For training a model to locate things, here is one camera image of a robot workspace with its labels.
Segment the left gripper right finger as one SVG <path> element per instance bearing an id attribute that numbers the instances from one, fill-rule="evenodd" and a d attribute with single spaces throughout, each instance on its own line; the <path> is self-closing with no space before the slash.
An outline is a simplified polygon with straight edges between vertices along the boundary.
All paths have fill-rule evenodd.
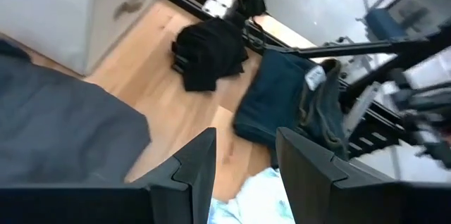
<path id="1" fill-rule="evenodd" d="M 450 186 L 377 177 L 286 127 L 280 174 L 296 223 L 450 224 Z"/>

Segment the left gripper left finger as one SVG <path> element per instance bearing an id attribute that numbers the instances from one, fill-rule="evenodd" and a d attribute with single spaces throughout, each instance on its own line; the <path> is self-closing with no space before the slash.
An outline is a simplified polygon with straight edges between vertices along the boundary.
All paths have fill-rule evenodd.
<path id="1" fill-rule="evenodd" d="M 216 174 L 208 127 L 131 183 L 24 184 L 1 188 L 2 223 L 206 223 Z"/>

